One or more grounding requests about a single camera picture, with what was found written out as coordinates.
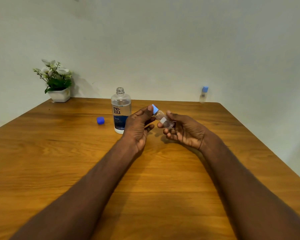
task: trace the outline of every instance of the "wood grain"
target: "wood grain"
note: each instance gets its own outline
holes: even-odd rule
[[[300,177],[221,104],[133,100],[132,110],[152,103],[206,125],[300,214]],[[99,116],[104,125],[97,124]],[[109,99],[48,100],[0,127],[0,239],[64,193],[120,137]],[[112,195],[93,239],[236,239],[197,154],[155,128]]]

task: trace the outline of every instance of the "clear plastic bottle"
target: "clear plastic bottle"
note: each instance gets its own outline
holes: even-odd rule
[[[159,120],[165,128],[168,130],[174,126],[174,122],[170,120],[170,118],[164,114],[161,110],[159,110],[156,106],[153,106],[153,115],[154,117]]]
[[[123,88],[117,88],[116,94],[111,97],[114,131],[124,133],[128,116],[131,115],[131,97],[124,93]]]
[[[204,102],[206,101],[207,98],[207,94],[208,94],[208,86],[204,86],[202,88],[201,94],[200,94],[200,98],[199,98],[199,102],[204,104]]]

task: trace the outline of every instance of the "forearm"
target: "forearm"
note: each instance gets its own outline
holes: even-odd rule
[[[118,141],[83,178],[29,220],[11,239],[89,239],[136,150]]]
[[[243,239],[300,239],[300,217],[258,181],[219,137],[208,132],[201,152]]]

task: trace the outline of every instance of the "square pot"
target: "square pot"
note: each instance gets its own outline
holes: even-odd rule
[[[62,91],[48,91],[48,94],[54,102],[64,103],[70,98],[70,89],[66,88]]]

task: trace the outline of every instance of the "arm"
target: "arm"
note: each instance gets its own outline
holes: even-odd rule
[[[203,154],[243,239],[300,240],[300,217],[258,181],[216,134],[188,116],[169,111],[167,115],[176,121],[176,128],[164,129],[164,134]]]
[[[75,185],[20,228],[11,240],[89,239],[118,182],[154,127],[152,106],[128,117],[122,138]]]

